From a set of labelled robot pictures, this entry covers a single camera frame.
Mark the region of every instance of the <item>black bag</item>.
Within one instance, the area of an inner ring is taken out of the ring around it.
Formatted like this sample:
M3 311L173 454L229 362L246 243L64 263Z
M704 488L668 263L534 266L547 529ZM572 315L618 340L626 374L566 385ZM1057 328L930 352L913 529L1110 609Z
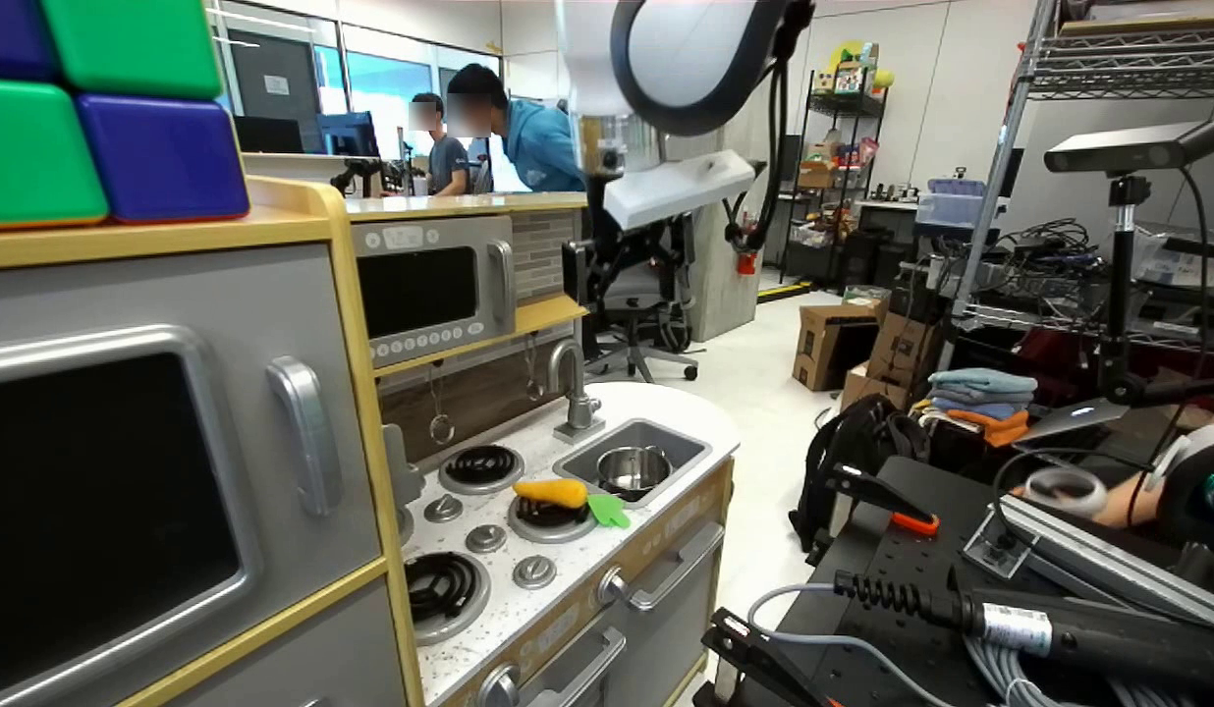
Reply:
M835 491L828 488L828 467L847 462L866 476L879 476L888 454L918 454L918 424L884 396L859 396L814 430L800 497L799 510L790 510L808 567L818 567L832 542L828 521Z

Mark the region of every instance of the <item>person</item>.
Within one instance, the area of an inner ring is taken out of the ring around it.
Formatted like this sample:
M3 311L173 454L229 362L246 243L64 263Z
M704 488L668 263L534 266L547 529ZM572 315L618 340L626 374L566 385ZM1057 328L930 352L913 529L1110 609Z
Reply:
M444 99L440 93L418 93L414 99L418 124L436 141L429 153L429 193L431 195L458 195L470 190L469 182L469 153L465 144L444 129Z
M572 193L585 175L572 156L570 116L562 108L507 99L496 70L470 61L448 82L458 120L486 141L504 139L504 153L532 193Z

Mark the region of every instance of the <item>stove burner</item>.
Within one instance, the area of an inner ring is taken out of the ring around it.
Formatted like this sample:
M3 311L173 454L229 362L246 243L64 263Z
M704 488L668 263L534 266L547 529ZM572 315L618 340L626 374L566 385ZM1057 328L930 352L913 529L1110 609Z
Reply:
M520 470L521 470L521 459L512 449L483 445L483 449L458 453L444 467L440 480L444 488L458 496L492 496L492 491L504 491Z
M486 569L458 554L423 554L403 567L409 605L422 644L465 632L486 605Z
M559 567L543 554L532 554L513 567L513 586L521 589L543 589L559 577Z
M470 554L496 554L499 544L504 544L504 527L474 527L469 538L465 538L465 544L470 550Z
M423 520L429 520L429 521L453 521L453 520L458 520L458 510L465 510L465 501L453 497L453 496L444 496L444 497L431 497L431 501L423 505Z
M534 497L513 497L507 521L513 535L532 542L572 542L594 529L594 520L585 505L553 505L553 501L534 501Z

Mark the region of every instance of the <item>purple block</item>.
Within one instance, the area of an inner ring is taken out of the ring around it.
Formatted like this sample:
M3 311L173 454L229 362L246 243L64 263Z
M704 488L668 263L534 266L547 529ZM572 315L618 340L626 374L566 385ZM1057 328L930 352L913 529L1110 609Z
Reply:
M233 218L246 213L229 112L213 102L80 99L111 218Z
M52 65L39 0L0 0L0 73L39 77Z

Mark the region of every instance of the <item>chair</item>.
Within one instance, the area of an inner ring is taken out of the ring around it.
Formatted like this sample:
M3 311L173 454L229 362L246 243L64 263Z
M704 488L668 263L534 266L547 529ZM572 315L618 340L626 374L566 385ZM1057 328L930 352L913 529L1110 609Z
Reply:
M585 357L598 378L618 374L653 381L648 362L685 365L685 381L701 378L697 357L685 357L691 345L691 218L674 217L635 231L622 231L601 208L608 175L588 182L588 269L581 289L585 319Z

